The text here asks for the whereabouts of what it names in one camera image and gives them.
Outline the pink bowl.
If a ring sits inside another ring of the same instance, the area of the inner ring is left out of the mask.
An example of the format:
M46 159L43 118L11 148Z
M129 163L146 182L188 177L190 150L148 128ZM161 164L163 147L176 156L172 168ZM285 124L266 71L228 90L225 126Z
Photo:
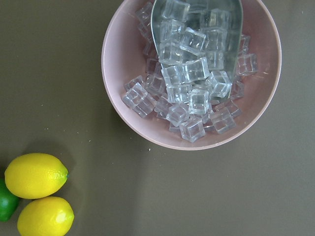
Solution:
M141 118L122 102L124 84L145 73L144 38L137 29L135 12L145 2L125 0L107 28L101 69L108 97L122 120L137 134L157 145L177 150L203 150L223 145L246 132L264 113L276 91L282 63L281 42L275 22L260 0L244 0L243 33L251 37L250 51L258 71L244 79L245 94L236 101L241 114L236 126L223 134L208 133L190 143L168 129L167 122L151 114Z

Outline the steel ice scoop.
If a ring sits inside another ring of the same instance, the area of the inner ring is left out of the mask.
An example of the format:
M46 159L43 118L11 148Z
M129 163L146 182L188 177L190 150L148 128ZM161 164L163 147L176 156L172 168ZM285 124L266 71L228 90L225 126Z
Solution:
M168 89L205 85L213 104L231 93L243 26L239 0L157 0L151 31Z

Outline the upper whole yellow lemon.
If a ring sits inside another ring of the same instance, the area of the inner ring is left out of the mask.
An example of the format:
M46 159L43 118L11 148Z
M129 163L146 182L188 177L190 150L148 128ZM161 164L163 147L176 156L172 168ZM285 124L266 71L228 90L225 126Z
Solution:
M56 157L29 153L14 158L4 172L8 190L24 199L39 199L57 192L67 181L68 169Z

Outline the whole yellow lemon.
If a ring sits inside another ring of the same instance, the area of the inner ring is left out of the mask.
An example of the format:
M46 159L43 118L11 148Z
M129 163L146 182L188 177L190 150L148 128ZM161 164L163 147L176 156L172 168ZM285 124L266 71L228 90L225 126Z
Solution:
M29 153L14 158L4 172L8 190L24 199L39 199L57 192L67 181L68 169L56 157Z
M30 202L20 213L17 229L22 236L64 236L74 221L71 205L60 197Z

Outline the lower whole yellow lemon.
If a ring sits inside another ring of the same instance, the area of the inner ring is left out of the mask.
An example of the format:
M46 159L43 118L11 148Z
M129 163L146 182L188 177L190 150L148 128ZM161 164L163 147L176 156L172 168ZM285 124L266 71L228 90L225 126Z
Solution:
M71 205L60 197L30 202L20 213L17 229L22 236L64 236L74 221Z

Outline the green lime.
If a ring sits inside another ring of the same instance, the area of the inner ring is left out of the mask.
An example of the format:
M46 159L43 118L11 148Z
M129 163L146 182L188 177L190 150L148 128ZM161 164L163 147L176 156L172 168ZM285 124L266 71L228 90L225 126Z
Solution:
M15 196L6 187L3 178L0 179L0 220L1 222L8 221L20 202L20 198Z

